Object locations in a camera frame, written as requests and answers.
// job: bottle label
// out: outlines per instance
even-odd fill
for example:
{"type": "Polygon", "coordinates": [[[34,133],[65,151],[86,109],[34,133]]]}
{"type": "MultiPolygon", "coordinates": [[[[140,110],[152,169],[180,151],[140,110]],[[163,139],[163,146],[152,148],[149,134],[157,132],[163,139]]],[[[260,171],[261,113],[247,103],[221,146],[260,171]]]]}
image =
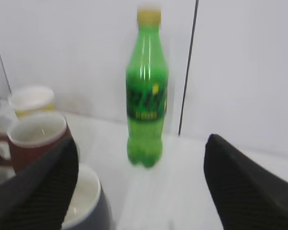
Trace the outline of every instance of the bottle label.
{"type": "Polygon", "coordinates": [[[167,110],[167,85],[126,84],[127,116],[137,121],[156,121],[167,110]]]}

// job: cup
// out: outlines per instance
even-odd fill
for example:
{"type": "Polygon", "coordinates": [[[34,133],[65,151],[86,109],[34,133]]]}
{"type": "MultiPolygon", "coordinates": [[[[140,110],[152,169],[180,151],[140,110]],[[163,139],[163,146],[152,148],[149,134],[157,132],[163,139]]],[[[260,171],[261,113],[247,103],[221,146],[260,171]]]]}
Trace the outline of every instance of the cup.
{"type": "Polygon", "coordinates": [[[29,86],[17,90],[8,99],[18,118],[36,112],[55,110],[54,93],[45,86],[29,86]]]}
{"type": "Polygon", "coordinates": [[[9,145],[11,154],[10,159],[0,155],[0,166],[12,166],[18,173],[62,139],[71,136],[66,119],[60,113],[27,116],[12,125],[7,134],[0,134],[0,141],[9,145]]]}
{"type": "Polygon", "coordinates": [[[78,181],[63,230],[111,230],[112,213],[100,180],[90,167],[80,164],[78,181]]]}

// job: red mug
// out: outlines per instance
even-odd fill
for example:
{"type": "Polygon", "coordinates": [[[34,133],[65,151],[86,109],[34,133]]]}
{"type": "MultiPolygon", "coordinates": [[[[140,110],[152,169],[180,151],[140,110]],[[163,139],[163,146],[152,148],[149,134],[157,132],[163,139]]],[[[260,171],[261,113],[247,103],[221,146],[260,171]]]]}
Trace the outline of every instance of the red mug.
{"type": "Polygon", "coordinates": [[[18,173],[66,137],[72,135],[60,113],[45,112],[22,118],[7,134],[0,134],[0,141],[8,143],[11,154],[11,159],[0,155],[0,166],[12,166],[18,173]]]}

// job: green plastic bottle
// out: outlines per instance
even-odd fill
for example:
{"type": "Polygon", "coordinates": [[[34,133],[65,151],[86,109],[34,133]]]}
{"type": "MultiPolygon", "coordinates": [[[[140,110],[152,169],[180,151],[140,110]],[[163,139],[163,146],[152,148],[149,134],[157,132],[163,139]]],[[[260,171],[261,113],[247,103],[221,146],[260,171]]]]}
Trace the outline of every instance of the green plastic bottle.
{"type": "Polygon", "coordinates": [[[152,167],[162,155],[162,129],[167,110],[168,67],[159,38],[161,11],[138,11],[139,34],[126,70],[131,163],[152,167]]]}

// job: mug rim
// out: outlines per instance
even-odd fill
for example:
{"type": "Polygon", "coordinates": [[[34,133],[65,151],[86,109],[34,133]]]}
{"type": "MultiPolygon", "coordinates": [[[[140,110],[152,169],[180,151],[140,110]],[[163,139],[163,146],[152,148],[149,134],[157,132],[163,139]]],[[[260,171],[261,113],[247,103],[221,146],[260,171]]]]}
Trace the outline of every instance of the mug rim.
{"type": "Polygon", "coordinates": [[[8,97],[8,101],[10,106],[17,111],[30,111],[35,110],[41,107],[44,107],[54,101],[54,92],[51,88],[43,85],[32,85],[24,88],[20,88],[15,90],[15,92],[11,93],[8,97]],[[42,92],[43,100],[32,103],[30,105],[21,105],[22,103],[17,103],[17,100],[27,99],[30,95],[35,95],[36,92],[42,92]]]}
{"type": "Polygon", "coordinates": [[[20,119],[19,121],[14,122],[13,125],[10,126],[10,128],[8,129],[7,136],[9,138],[9,140],[16,146],[23,147],[23,148],[34,148],[34,147],[45,146],[51,142],[58,140],[65,133],[66,129],[67,129],[66,118],[61,113],[58,113],[58,112],[41,112],[38,114],[32,114],[32,115],[25,116],[24,118],[20,119]],[[20,140],[17,140],[16,138],[12,137],[12,133],[17,127],[20,127],[29,121],[40,120],[41,118],[45,118],[45,117],[53,117],[53,118],[61,119],[61,121],[63,122],[62,129],[60,131],[58,131],[57,133],[53,134],[52,136],[50,136],[49,138],[47,138],[46,140],[43,140],[43,141],[40,141],[40,140],[20,141],[20,140]]]}
{"type": "Polygon", "coordinates": [[[79,164],[79,173],[78,173],[78,177],[80,175],[80,171],[87,171],[91,178],[94,178],[96,181],[97,181],[97,185],[98,185],[98,188],[97,188],[97,193],[96,193],[96,196],[94,198],[94,200],[92,201],[89,209],[88,209],[88,212],[85,213],[83,216],[81,217],[78,217],[78,218],[71,218],[69,220],[66,220],[66,221],[63,221],[62,225],[61,225],[61,229],[62,230],[68,230],[69,228],[72,228],[76,225],[78,225],[79,223],[81,223],[83,220],[85,220],[88,216],[90,216],[92,214],[92,212],[95,210],[98,202],[99,202],[99,199],[100,199],[100,194],[101,194],[101,183],[100,183],[100,180],[99,180],[99,177],[97,175],[97,173],[91,169],[89,166],[87,166],[86,164],[79,164]]]}

